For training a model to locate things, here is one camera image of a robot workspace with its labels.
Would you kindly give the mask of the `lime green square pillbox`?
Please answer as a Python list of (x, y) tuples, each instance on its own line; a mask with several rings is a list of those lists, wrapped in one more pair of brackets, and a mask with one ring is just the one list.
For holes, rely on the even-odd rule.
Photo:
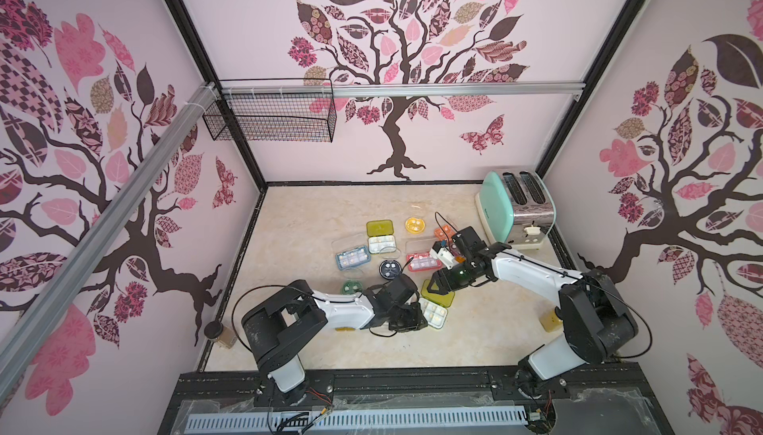
[(425, 279), (422, 283), (420, 292), (420, 307), (424, 319), (429, 327), (435, 330), (441, 330), (448, 316), (448, 309), (453, 303), (455, 294), (448, 295), (434, 294), (428, 291), (430, 280)]

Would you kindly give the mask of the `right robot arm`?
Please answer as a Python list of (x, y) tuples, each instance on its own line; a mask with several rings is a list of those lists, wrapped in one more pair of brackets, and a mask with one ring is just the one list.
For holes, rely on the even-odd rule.
[(582, 365), (604, 363), (639, 333), (630, 306), (600, 271), (583, 273), (550, 266), (508, 243), (489, 245), (471, 226), (455, 233), (453, 242), (464, 260), (457, 261), (447, 243), (435, 242), (429, 255), (443, 267), (433, 274), (428, 291), (447, 295), (486, 283), (508, 282), (554, 304), (562, 334), (518, 364), (515, 385), (525, 393)]

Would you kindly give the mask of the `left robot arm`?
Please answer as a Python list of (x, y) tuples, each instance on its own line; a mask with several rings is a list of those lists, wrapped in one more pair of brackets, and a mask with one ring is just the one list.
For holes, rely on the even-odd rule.
[(308, 389), (300, 352), (324, 330), (371, 331), (385, 326), (394, 334), (428, 326), (417, 285), (401, 275), (352, 295), (313, 290), (295, 280), (240, 319), (242, 334), (262, 377), (284, 396)]

